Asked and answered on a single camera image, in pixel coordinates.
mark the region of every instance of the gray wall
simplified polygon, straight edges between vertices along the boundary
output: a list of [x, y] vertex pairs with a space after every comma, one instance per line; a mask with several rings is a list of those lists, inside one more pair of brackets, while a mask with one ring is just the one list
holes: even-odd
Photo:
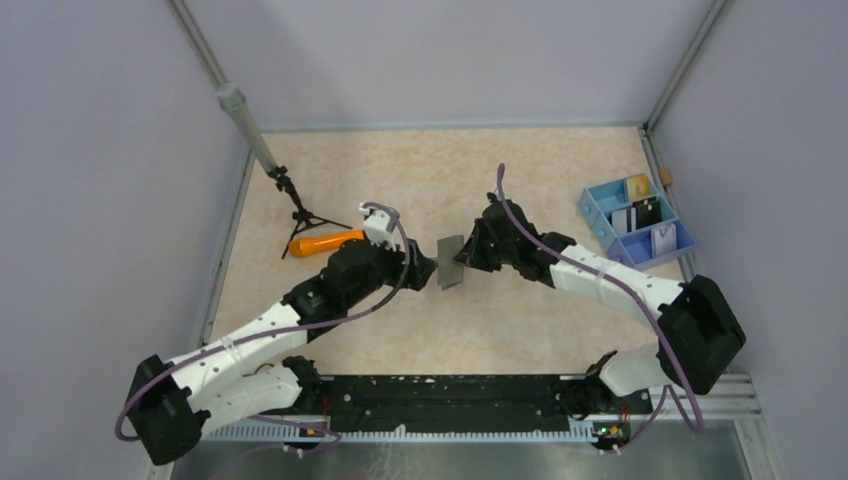
[[740, 1], [658, 132], [790, 478], [844, 478], [848, 3]]
[[263, 128], [636, 123], [711, 0], [188, 0]]
[[184, 350], [242, 146], [162, 1], [0, 4], [3, 478], [139, 478], [112, 424]]

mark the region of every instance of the gray tube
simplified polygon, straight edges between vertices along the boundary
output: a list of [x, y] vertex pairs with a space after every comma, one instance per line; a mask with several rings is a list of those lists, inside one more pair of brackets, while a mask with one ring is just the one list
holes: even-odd
[[274, 161], [268, 144], [262, 138], [262, 132], [256, 126], [253, 115], [250, 114], [247, 99], [241, 90], [234, 83], [221, 85], [218, 88], [218, 105], [233, 119], [265, 173], [271, 175], [277, 169], [277, 162]]

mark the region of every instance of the wooden table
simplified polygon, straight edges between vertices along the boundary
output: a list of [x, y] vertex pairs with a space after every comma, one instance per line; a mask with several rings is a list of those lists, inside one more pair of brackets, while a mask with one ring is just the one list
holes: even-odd
[[[647, 172], [635, 128], [376, 131], [267, 135], [307, 208], [360, 228], [359, 202], [395, 207], [425, 255], [436, 240], [466, 238], [487, 206], [498, 163], [504, 190], [540, 232], [556, 231], [601, 252], [576, 202], [586, 186]], [[227, 269], [211, 339], [264, 312], [317, 274], [329, 253], [280, 260], [293, 206], [256, 165]], [[309, 234], [337, 231], [322, 227]], [[651, 271], [681, 279], [676, 262]], [[371, 305], [388, 292], [369, 297]], [[360, 311], [366, 305], [357, 307]], [[638, 322], [575, 294], [523, 280], [506, 267], [466, 269], [442, 292], [403, 290], [385, 308], [287, 352], [324, 374], [583, 372], [600, 356], [651, 341]]]

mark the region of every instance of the robotic arm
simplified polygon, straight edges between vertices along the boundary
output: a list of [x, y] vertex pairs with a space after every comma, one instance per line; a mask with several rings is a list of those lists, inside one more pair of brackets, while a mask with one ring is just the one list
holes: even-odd
[[[510, 265], [523, 278], [588, 295], [646, 324], [650, 313], [658, 319], [659, 328], [698, 395], [709, 393], [745, 344], [745, 334], [736, 317], [709, 278], [698, 275], [691, 282], [680, 283], [644, 274], [602, 258], [565, 235], [539, 234], [512, 200], [499, 199], [491, 193], [488, 198], [490, 205], [475, 220], [471, 236], [454, 258], [456, 262], [487, 272]], [[528, 235], [559, 252], [565, 261], [543, 251]], [[641, 302], [635, 301], [631, 293]], [[622, 397], [669, 383], [683, 386], [669, 352], [652, 343], [604, 355], [589, 368], [586, 381], [579, 391], [569, 395], [568, 402], [572, 412], [588, 415], [609, 393]]]
[[[311, 362], [302, 357], [287, 359], [261, 375], [250, 374], [266, 359], [364, 315], [346, 317], [349, 308], [383, 285], [394, 285], [395, 293], [399, 288], [418, 291], [427, 284], [436, 262], [423, 256], [403, 232], [408, 250], [396, 248], [392, 240], [396, 217], [367, 205], [360, 211], [365, 215], [367, 240], [345, 242], [330, 256], [326, 268], [265, 313], [195, 352], [167, 362], [154, 355], [139, 364], [126, 416], [155, 465], [180, 458], [204, 435], [228, 423], [295, 402], [318, 401], [304, 392], [304, 387], [320, 379]], [[316, 328], [306, 330], [306, 326]]]

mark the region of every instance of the gray floor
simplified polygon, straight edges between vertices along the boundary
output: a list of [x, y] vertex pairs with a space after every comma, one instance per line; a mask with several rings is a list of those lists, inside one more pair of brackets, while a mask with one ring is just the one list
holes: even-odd
[[682, 424], [657, 424], [620, 457], [586, 454], [578, 445], [343, 444], [304, 460], [273, 449], [232, 465], [255, 446], [201, 443], [174, 479], [207, 479], [216, 473], [221, 474], [216, 480], [750, 478], [731, 422], [713, 423], [699, 435]]

